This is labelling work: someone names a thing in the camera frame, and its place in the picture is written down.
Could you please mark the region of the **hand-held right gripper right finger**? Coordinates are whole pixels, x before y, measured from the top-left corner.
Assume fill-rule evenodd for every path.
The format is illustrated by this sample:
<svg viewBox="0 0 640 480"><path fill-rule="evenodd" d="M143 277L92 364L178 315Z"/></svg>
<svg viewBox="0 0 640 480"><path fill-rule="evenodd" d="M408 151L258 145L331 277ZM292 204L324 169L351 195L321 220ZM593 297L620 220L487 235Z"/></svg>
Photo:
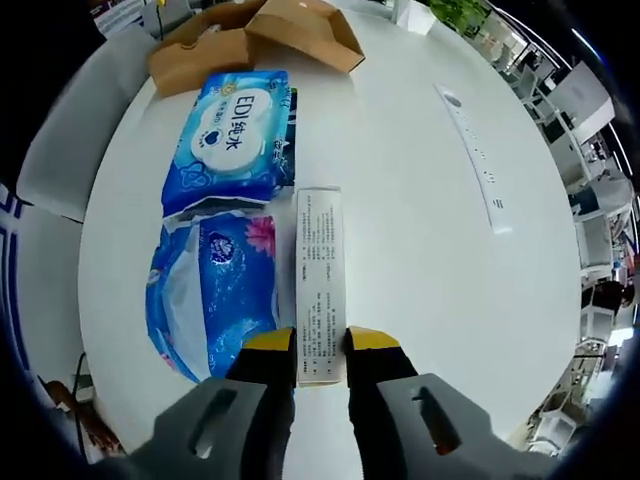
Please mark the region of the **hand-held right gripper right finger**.
<svg viewBox="0 0 640 480"><path fill-rule="evenodd" d="M347 329L349 419L367 479L509 479L513 452L489 415L435 374L418 374L399 342Z"/></svg>

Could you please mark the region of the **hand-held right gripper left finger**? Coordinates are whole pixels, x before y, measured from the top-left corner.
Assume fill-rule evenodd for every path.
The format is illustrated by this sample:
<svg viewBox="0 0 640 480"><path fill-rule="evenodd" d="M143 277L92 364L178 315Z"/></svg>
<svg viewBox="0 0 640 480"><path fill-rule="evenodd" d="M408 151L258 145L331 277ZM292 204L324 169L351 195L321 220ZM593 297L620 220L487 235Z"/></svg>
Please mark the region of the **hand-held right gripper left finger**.
<svg viewBox="0 0 640 480"><path fill-rule="evenodd" d="M160 414L127 458L133 479L279 479L294 420L296 331L259 334L224 378L209 378Z"/></svg>

